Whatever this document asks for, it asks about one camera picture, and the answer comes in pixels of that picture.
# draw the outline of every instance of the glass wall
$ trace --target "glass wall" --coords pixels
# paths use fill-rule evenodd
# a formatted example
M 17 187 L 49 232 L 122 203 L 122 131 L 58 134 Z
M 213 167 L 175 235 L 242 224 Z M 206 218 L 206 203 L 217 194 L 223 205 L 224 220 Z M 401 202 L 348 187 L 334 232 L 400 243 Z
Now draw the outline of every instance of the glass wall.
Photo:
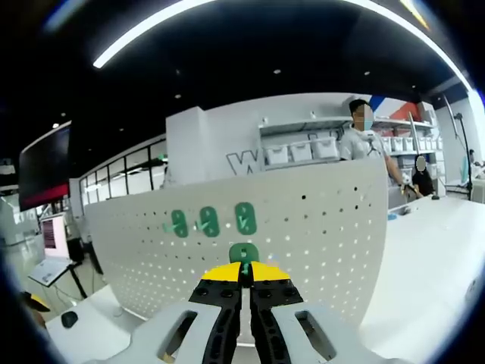
M 164 188 L 167 167 L 165 140 L 126 155 L 80 181 L 83 206 Z
M 111 197 L 120 197 L 127 195 L 127 180 L 124 167 L 124 158 L 111 163 L 109 166 L 109 186 L 111 188 Z
M 110 192 L 108 186 L 108 167 L 101 168 L 96 171 L 96 181 L 98 187 L 98 198 L 99 201 L 105 201 L 109 199 Z
M 149 150 L 142 149 L 127 155 L 128 193 L 136 195 L 152 190 L 150 181 Z

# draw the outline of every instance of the window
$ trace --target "window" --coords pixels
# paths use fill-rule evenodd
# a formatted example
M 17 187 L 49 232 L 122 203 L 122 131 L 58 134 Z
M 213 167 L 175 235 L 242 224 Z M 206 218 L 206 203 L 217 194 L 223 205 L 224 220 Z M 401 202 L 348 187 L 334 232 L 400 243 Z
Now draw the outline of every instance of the window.
M 88 180 L 84 178 L 81 180 L 81 199 L 83 201 L 83 206 L 86 206 L 89 204 L 88 193 L 86 191 L 87 187 L 88 187 Z
M 96 173 L 92 173 L 88 176 L 88 192 L 89 203 L 98 202 L 98 186 L 96 185 Z
M 108 188 L 108 167 L 97 170 L 96 177 L 98 181 L 99 201 L 105 201 L 106 199 L 110 198 Z
M 164 186 L 165 168 L 168 163 L 167 142 L 163 141 L 150 146 L 150 157 L 152 158 L 153 189 L 160 190 Z
M 148 148 L 127 155 L 127 178 L 130 195 L 152 190 Z
M 109 165 L 109 185 L 111 187 L 111 197 L 126 196 L 127 182 L 124 170 L 124 159 L 120 158 Z

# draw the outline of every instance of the green object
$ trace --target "green object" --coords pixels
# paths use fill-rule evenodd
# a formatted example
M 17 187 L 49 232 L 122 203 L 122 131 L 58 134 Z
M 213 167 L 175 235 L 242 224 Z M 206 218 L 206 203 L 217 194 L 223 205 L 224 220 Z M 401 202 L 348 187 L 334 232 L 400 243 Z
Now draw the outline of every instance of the green object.
M 259 251 L 252 243 L 237 243 L 229 249 L 229 261 L 231 263 L 241 262 L 247 270 L 251 262 L 259 262 Z
M 172 211 L 172 227 L 171 229 L 175 232 L 178 237 L 188 237 L 189 228 L 187 227 L 187 221 L 185 219 L 185 214 L 182 210 Z
M 237 230 L 242 235 L 253 235 L 257 230 L 255 208 L 249 202 L 240 202 L 235 212 Z
M 199 230 L 204 231 L 206 237 L 216 237 L 220 233 L 217 212 L 212 206 L 206 206 L 200 210 L 200 223 L 196 222 L 196 224 Z

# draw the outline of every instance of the black ceiling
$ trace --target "black ceiling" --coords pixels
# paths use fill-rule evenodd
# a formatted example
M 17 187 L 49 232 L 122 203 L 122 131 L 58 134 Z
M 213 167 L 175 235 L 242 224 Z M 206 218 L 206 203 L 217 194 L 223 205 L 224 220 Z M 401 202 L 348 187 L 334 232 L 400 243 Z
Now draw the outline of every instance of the black ceiling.
M 165 117 L 194 105 L 311 92 L 418 101 L 452 76 L 413 35 L 337 0 L 218 0 L 157 25 L 102 69 L 92 66 L 121 34 L 173 2 L 91 0 L 55 32 L 13 37 L 2 68 L 10 82 L 0 94 L 0 157 L 16 158 L 54 122 L 72 119 L 79 175 L 163 133 Z

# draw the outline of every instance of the face mask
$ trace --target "face mask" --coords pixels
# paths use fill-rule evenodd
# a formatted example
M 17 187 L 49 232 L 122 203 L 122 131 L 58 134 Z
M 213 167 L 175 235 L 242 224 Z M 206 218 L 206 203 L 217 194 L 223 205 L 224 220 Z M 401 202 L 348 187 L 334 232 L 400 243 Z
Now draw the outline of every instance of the face mask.
M 374 120 L 372 120 L 371 118 L 364 119 L 364 130 L 370 130 L 372 128 L 373 123 L 374 123 Z

